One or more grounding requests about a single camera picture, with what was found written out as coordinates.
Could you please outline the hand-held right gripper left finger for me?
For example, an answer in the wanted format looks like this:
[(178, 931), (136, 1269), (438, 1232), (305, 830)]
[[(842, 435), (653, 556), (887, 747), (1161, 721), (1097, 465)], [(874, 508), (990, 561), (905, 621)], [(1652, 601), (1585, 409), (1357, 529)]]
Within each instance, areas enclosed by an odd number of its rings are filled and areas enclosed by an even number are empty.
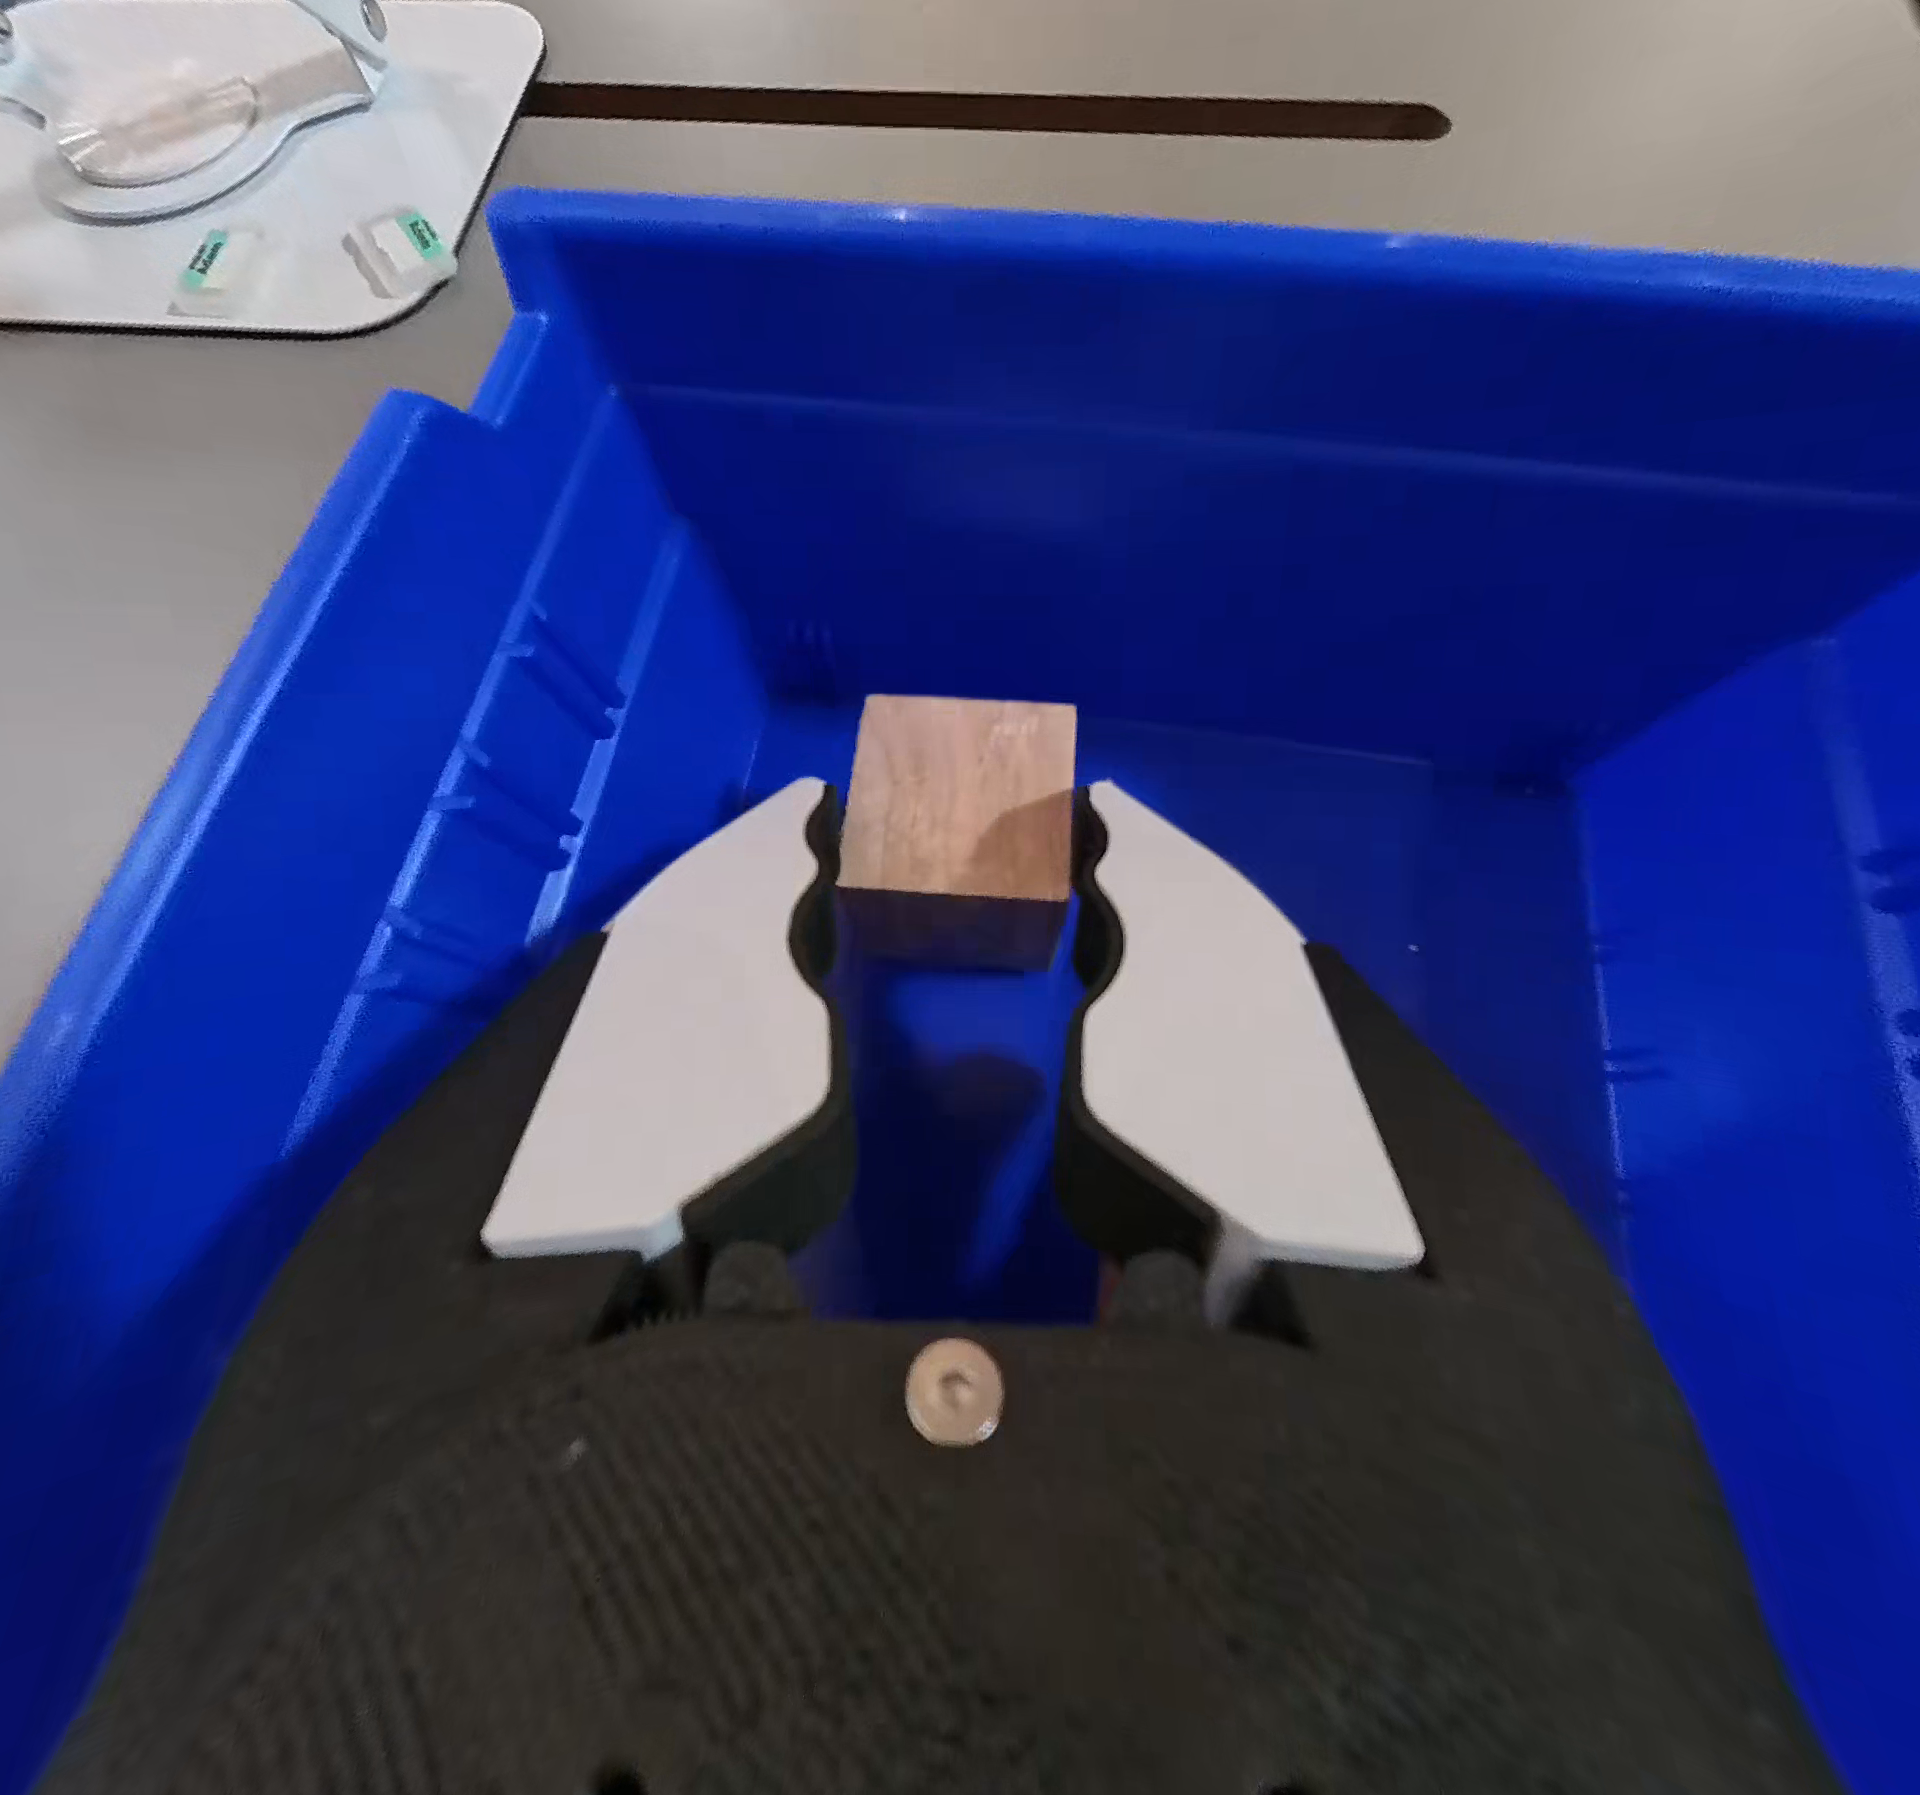
[(492, 1257), (799, 1255), (842, 1218), (839, 809), (791, 782), (608, 923), (481, 1226)]

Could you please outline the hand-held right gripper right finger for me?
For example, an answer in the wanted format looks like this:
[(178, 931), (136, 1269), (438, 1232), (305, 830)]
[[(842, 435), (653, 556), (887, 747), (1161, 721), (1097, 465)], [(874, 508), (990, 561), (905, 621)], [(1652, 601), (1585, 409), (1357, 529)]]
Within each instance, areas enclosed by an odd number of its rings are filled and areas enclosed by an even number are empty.
[(1070, 1230), (1111, 1266), (1181, 1257), (1216, 1326), (1271, 1269), (1417, 1272), (1425, 1236), (1301, 930), (1114, 780), (1080, 792), (1073, 840)]

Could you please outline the wooden cube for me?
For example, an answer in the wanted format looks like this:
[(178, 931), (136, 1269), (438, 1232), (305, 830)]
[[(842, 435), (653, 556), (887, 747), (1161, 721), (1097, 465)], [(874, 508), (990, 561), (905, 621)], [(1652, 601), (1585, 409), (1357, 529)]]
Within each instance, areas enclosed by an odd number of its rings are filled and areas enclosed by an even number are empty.
[(1076, 712), (1061, 703), (867, 699), (839, 904), (874, 960), (1052, 966), (1073, 896)]

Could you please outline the blue plastic bin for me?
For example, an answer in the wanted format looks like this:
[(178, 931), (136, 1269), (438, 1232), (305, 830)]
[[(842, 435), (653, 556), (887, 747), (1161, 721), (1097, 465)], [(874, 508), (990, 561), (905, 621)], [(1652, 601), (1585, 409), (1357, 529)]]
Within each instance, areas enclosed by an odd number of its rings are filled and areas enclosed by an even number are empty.
[[(1917, 1790), (1917, 277), (517, 193), (4, 1073), (4, 1790)], [(1052, 966), (799, 1255), (495, 1258), (874, 693), (1301, 930), (1427, 1243), (1230, 1326)]]

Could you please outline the small white clip green label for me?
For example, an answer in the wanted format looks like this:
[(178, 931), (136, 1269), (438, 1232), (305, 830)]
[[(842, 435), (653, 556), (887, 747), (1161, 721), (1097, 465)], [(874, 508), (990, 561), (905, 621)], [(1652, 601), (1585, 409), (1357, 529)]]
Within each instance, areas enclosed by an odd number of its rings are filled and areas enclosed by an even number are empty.
[(168, 314), (178, 319), (244, 319), (272, 267), (259, 223), (211, 226), (176, 272)]
[(418, 206), (352, 223), (344, 247), (373, 292), (391, 300), (430, 295), (459, 268), (455, 250)]

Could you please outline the white document stand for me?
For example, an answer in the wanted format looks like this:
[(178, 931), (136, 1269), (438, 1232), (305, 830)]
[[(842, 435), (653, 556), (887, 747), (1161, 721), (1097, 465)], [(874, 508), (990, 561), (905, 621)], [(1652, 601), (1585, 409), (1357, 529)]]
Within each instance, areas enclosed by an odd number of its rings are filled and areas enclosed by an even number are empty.
[[(459, 250), (545, 56), (488, 0), (4, 0), (7, 329), (323, 341), (374, 295), (352, 223), (418, 206)], [(244, 319), (171, 315), (211, 226), (259, 223)]]

